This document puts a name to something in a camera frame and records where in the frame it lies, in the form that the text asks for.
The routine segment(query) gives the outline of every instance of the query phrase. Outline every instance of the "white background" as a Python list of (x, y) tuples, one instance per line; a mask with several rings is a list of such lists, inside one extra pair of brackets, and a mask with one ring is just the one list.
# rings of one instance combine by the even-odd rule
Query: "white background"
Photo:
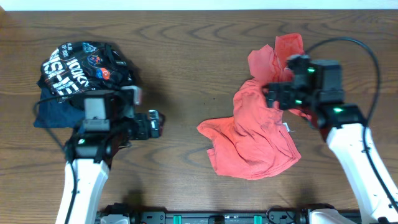
[(398, 9), (398, 0), (0, 0), (0, 6), (6, 11)]

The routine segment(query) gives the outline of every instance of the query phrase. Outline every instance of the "wooden surface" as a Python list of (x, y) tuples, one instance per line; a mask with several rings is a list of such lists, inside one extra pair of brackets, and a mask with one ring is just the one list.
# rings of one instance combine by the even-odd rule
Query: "wooden surface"
[[(0, 30), (0, 223), (54, 223), (65, 161), (44, 130), (32, 126), (40, 64), (64, 42), (114, 42), (141, 69), (142, 111), (167, 116), (160, 139), (134, 142), (114, 158), (100, 207), (114, 202), (178, 210), (265, 210), (327, 202), (357, 203), (343, 170), (319, 134), (286, 112), (302, 158), (257, 181), (217, 176), (196, 126), (232, 115), (233, 95), (250, 78), (247, 56), (275, 36), (298, 32), (306, 47), (329, 37), (363, 40), (379, 57), (382, 95), (373, 137), (398, 181), (397, 11), (8, 12)], [(369, 58), (349, 43), (313, 58), (341, 60), (347, 102), (367, 111), (374, 93)], [(69, 129), (56, 130), (64, 141)]]

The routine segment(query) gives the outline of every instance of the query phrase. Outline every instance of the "white tag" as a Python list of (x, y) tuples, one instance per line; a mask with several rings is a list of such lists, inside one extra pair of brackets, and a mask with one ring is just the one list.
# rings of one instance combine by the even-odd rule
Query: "white tag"
[(291, 132), (291, 130), (289, 129), (289, 127), (287, 126), (287, 123), (285, 122), (285, 123), (282, 123), (285, 127), (286, 127), (286, 130), (287, 130), (287, 132)]

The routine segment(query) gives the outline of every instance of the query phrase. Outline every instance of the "dark blue cloth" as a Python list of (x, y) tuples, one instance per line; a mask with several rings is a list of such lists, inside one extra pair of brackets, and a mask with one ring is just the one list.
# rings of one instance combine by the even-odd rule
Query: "dark blue cloth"
[[(42, 88), (40, 100), (53, 97), (50, 90)], [(58, 103), (57, 100), (50, 100), (39, 105), (39, 116), (46, 122), (48, 128), (73, 128), (79, 120), (85, 117), (85, 112), (74, 108), (69, 101)], [(45, 125), (38, 119), (33, 126), (44, 128)]]

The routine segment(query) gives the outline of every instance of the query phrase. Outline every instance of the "crumpled red fabric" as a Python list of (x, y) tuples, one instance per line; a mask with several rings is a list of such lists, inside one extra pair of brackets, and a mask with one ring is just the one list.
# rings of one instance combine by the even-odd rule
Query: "crumpled red fabric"
[[(257, 180), (280, 174), (295, 164), (301, 155), (282, 124), (283, 111), (266, 106), (262, 90), (269, 82), (287, 82), (293, 73), (286, 68), (287, 58), (303, 53), (300, 34), (276, 37), (275, 50), (266, 45), (249, 57), (250, 73), (233, 99), (233, 117), (210, 119), (199, 124), (198, 131), (212, 140), (207, 150), (218, 175)], [(290, 110), (307, 116), (299, 110)]]

